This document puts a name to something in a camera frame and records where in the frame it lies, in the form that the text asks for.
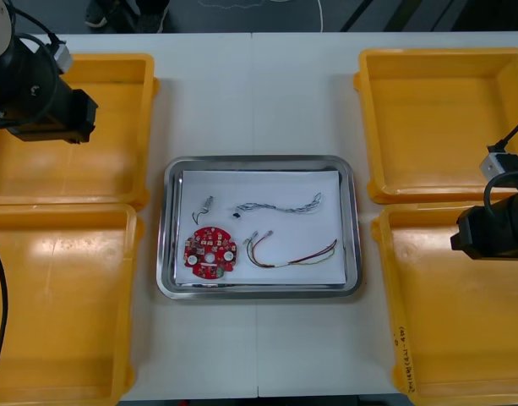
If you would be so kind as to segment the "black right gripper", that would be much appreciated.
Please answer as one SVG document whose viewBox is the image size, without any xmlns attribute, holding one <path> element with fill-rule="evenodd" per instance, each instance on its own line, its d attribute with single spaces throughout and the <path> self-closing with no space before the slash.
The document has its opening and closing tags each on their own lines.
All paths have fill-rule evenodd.
<svg viewBox="0 0 518 406">
<path fill-rule="evenodd" d="M 483 206 L 464 210 L 456 220 L 457 232 L 450 237 L 453 251 L 461 251 L 473 260 L 498 257 L 494 225 Z"/>
</svg>

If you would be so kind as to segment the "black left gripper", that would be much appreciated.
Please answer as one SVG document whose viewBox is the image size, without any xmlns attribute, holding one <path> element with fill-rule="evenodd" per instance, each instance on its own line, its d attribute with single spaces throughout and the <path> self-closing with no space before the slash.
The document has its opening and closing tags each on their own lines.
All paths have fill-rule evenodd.
<svg viewBox="0 0 518 406">
<path fill-rule="evenodd" d="M 97 104 L 82 90 L 60 87 L 54 96 L 32 87 L 2 108 L 0 129 L 25 142 L 90 141 Z"/>
</svg>

